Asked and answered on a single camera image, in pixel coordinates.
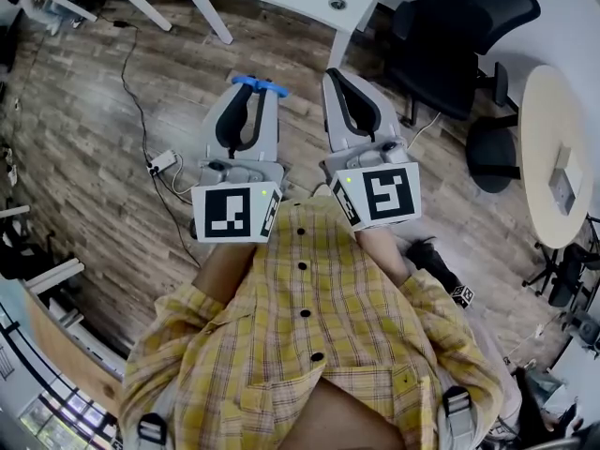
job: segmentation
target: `black shoe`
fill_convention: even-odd
[[[438,279],[448,293],[452,293],[462,283],[443,262],[442,257],[429,243],[433,237],[414,242],[406,251],[408,258],[418,269],[425,268],[434,278]]]

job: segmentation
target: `trouser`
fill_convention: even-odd
[[[19,7],[25,12],[25,15],[35,22],[46,26],[60,22],[60,17],[49,11],[42,10],[36,6],[35,0],[19,0]]]

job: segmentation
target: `black office chair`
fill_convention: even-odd
[[[556,275],[552,279],[553,286],[548,303],[558,308],[566,307],[573,295],[577,295],[579,291],[586,293],[588,297],[591,296],[591,293],[583,288],[583,284],[580,281],[581,272],[583,267],[590,270],[600,270],[599,254],[591,253],[578,244],[570,244],[564,249],[562,261],[556,264],[558,250],[554,250],[550,257],[540,244],[535,244],[535,247],[542,249],[546,267],[532,280],[523,280],[523,287],[533,285],[538,280],[544,278],[544,285],[542,285],[539,291],[535,292],[536,296],[540,296],[546,290],[552,275]]]
[[[506,70],[478,74],[477,54],[540,15],[536,0],[415,0],[402,2],[392,21],[390,51],[383,74],[412,97],[414,125],[418,102],[458,120],[467,120],[476,88],[492,88],[498,105],[506,101]]]

